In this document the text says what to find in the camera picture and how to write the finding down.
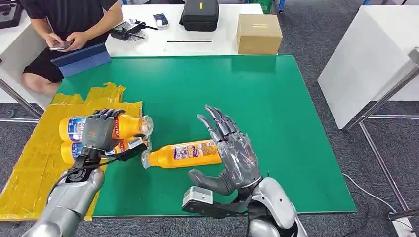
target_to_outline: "gray carpet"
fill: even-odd
[[[341,170],[355,179],[359,185],[388,201],[401,210],[395,195],[378,167],[373,153],[361,130],[340,131],[317,84],[317,77],[324,68],[347,27],[355,16],[362,0],[287,0],[284,14],[278,18],[284,34],[281,54],[295,56],[310,92],[319,117],[325,128]],[[0,116],[5,110],[0,104]],[[382,113],[417,113],[418,104],[388,103]],[[398,182],[409,205],[419,204],[419,174],[417,148],[419,146],[416,125],[411,120],[369,120],[366,126],[377,143],[388,168]],[[0,185],[3,187],[29,138],[33,125],[0,123]],[[350,191],[360,192],[348,182]],[[370,197],[354,193],[358,213],[350,215],[306,215],[301,220],[311,237],[342,237],[364,223],[362,219],[370,207],[367,225],[352,237],[394,237],[392,224],[382,217],[388,208]],[[412,218],[414,227],[419,219]],[[30,222],[0,223],[0,236],[19,236],[29,228]],[[83,222],[77,236],[144,236],[144,237],[243,237],[246,233],[246,218],[142,218],[98,219]]]

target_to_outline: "black t-shirt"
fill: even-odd
[[[72,32],[83,32],[94,26],[117,0],[20,0],[31,19],[48,18],[62,40]],[[87,46],[105,42],[109,32],[87,43]]]

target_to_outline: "plastic bottle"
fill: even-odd
[[[142,142],[141,138],[139,139],[140,139],[139,143],[134,142],[134,140],[137,140],[137,138],[135,137],[124,139],[116,147],[114,147],[113,150],[111,150],[110,152],[106,152],[106,155],[110,156],[113,154],[124,152],[128,149],[131,149],[141,144]],[[82,152],[82,148],[83,148],[82,142],[64,142],[63,144],[61,144],[61,157],[63,158],[65,163],[74,164],[74,161],[76,160],[77,156],[80,155],[80,153]]]
[[[82,140],[86,116],[69,117],[60,122],[60,137],[65,142],[79,142]],[[138,134],[149,136],[153,132],[153,120],[149,116],[134,118],[121,114],[115,119],[114,139],[126,139]]]
[[[144,151],[141,155],[141,163],[146,169],[150,166],[170,169],[221,162],[213,140],[167,145],[158,151]]]

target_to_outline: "man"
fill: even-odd
[[[63,75],[51,59],[83,47],[103,43],[109,30],[122,21],[118,0],[21,0],[34,30],[48,45],[29,64],[22,83],[29,89],[53,96]],[[63,41],[74,41],[66,50],[50,51]]]

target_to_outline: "silver robotic arm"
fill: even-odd
[[[86,181],[65,183],[52,190],[40,218],[22,237],[71,237],[86,215],[97,191],[102,187],[101,169],[91,172]]]
[[[270,215],[258,216],[251,220],[249,231],[254,237],[281,237],[282,232],[296,229],[296,235],[292,237],[306,237],[300,219],[297,216],[294,205],[288,199],[281,185],[273,178],[264,178],[252,192],[252,199],[262,203],[270,212]]]
[[[216,142],[225,169],[218,177],[208,177],[194,169],[189,171],[190,179],[200,188],[191,188],[185,193],[183,210],[224,218],[241,214],[241,209],[246,207],[253,237],[306,237],[294,205],[281,185],[273,178],[260,175],[248,136],[220,109],[208,105],[205,109],[214,119],[216,128],[203,115],[198,115],[198,119]],[[238,197],[233,203],[222,205],[213,201],[212,191],[230,195],[235,189]]]
[[[147,149],[141,138],[129,143],[130,149],[112,156],[105,152],[120,141],[112,139],[115,118],[123,110],[103,109],[86,119],[82,153],[51,189],[40,218],[23,237],[72,237],[89,209],[95,194],[102,187],[105,175],[100,166],[127,161]],[[101,158],[108,162],[100,163]]]

